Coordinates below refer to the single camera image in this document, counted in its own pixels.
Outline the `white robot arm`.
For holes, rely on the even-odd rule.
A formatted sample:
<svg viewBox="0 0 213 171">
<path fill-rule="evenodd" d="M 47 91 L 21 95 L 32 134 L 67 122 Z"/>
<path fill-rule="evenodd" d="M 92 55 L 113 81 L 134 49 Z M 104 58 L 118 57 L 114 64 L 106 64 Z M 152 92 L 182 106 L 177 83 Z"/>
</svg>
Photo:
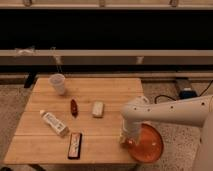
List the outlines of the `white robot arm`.
<svg viewBox="0 0 213 171">
<path fill-rule="evenodd" d="M 201 127 L 201 144 L 192 171 L 213 171 L 213 95 L 158 104 L 138 96 L 122 107 L 121 115 L 121 135 L 134 140 L 139 139 L 139 125 L 143 121 Z"/>
</svg>

